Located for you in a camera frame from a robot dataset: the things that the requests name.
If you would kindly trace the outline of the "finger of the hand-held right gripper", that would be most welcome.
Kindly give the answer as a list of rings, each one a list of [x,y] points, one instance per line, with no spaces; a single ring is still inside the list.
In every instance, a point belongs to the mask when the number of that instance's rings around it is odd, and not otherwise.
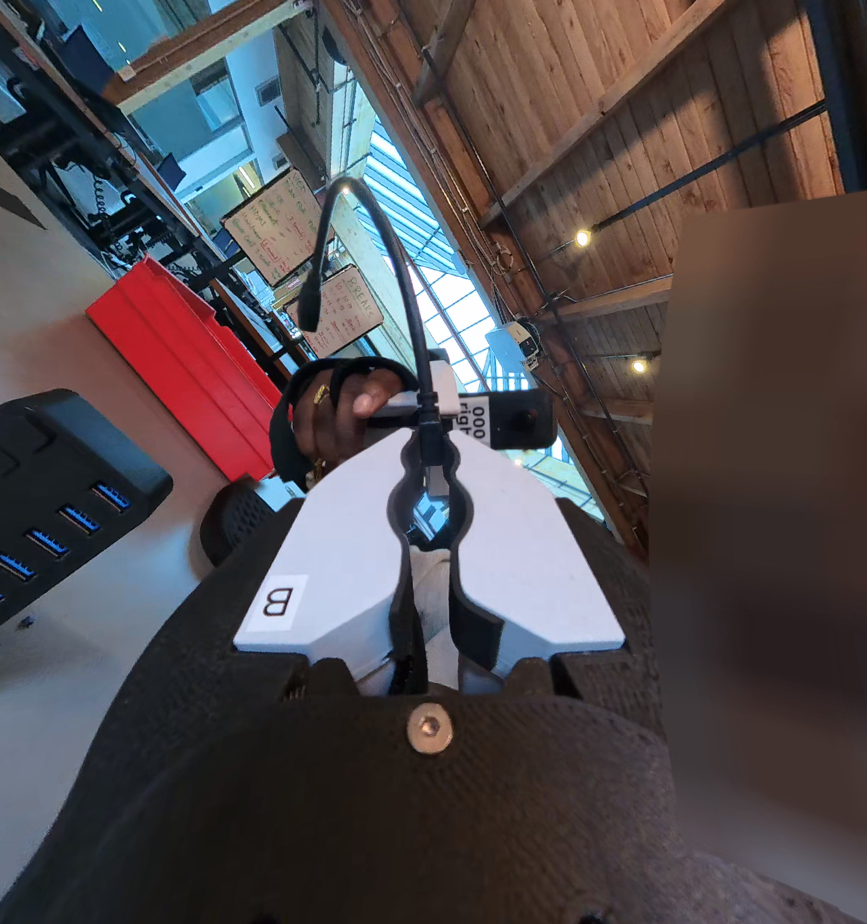
[[[419,423],[418,394],[397,394],[367,420],[370,430],[413,429]]]

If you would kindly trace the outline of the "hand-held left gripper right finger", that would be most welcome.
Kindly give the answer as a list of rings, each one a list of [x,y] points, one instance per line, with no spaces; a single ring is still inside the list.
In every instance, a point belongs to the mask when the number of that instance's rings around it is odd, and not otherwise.
[[[531,473],[464,433],[449,433],[449,629],[459,690],[497,692],[521,661],[613,653],[625,631],[560,503]]]

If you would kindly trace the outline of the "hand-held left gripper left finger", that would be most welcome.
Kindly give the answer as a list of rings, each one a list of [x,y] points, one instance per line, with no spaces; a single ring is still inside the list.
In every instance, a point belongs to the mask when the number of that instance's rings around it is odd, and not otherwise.
[[[392,499],[410,482],[396,431],[336,468],[308,493],[233,639],[243,653],[342,660],[355,679],[387,659],[392,691],[428,689],[405,527]]]

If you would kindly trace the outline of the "black usb hub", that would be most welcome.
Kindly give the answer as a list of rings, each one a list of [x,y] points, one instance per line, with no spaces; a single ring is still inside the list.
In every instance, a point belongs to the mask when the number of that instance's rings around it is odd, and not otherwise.
[[[0,627],[146,521],[173,487],[73,391],[0,405]]]

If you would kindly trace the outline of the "person's right hand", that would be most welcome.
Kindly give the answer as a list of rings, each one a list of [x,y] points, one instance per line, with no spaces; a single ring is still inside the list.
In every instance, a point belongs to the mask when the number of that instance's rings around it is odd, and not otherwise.
[[[322,477],[365,445],[368,422],[403,390],[399,375],[389,369],[350,372],[338,398],[330,395],[334,371],[312,375],[294,406],[291,428],[302,456],[312,463],[312,473]]]

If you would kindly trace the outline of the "small handwritten whiteboard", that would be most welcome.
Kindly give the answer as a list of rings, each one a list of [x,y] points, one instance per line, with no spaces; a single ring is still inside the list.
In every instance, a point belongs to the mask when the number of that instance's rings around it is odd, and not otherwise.
[[[302,299],[282,307],[317,359],[328,359],[383,324],[380,306],[355,264],[333,272],[319,290],[320,314],[315,330],[303,326]]]

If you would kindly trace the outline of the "red plastic bin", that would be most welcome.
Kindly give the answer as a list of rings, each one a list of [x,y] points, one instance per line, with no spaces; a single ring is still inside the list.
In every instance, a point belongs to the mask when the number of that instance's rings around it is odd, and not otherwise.
[[[280,391],[185,283],[146,257],[86,315],[228,480],[272,472]]]

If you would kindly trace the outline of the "large handwritten whiteboard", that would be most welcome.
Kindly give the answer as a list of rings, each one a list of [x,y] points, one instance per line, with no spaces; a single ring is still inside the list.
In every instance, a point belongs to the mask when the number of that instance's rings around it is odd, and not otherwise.
[[[301,171],[289,167],[221,219],[271,287],[312,259],[322,208]]]

